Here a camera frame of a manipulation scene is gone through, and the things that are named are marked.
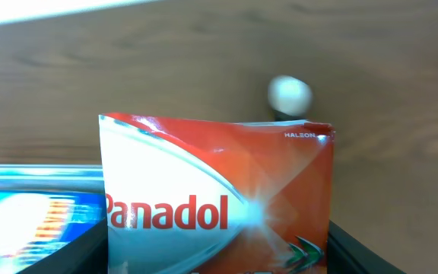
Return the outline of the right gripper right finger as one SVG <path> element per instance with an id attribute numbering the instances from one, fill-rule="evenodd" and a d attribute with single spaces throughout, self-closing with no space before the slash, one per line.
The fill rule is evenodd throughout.
<path id="1" fill-rule="evenodd" d="M 327 264 L 328 274 L 406 274 L 333 221 L 328 228 Z"/>

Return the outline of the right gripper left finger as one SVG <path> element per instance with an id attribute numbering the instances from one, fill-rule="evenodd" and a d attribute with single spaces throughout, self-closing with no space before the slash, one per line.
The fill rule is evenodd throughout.
<path id="1" fill-rule="evenodd" d="M 18 274 L 107 274 L 108 227 L 106 219 L 52 255 Z"/>

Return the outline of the blue Kool Fever box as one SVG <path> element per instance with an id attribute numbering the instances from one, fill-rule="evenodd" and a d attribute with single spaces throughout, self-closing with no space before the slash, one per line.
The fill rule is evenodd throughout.
<path id="1" fill-rule="evenodd" d="M 0 191 L 0 273 L 17 273 L 78 239 L 105 217 L 95 193 Z"/>

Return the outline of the red Panadol ActiFast box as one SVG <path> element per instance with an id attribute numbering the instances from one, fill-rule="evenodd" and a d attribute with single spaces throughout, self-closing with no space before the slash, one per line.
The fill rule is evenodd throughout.
<path id="1" fill-rule="evenodd" d="M 99 117 L 111 273 L 325 273 L 335 131 Z"/>

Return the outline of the dark bottle white cap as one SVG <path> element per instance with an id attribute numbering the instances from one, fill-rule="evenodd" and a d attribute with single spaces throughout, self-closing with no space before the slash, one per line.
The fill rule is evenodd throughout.
<path id="1" fill-rule="evenodd" d="M 300 79 L 279 75 L 268 85 L 268 103 L 278 121 L 305 119 L 313 103 L 313 92 Z"/>

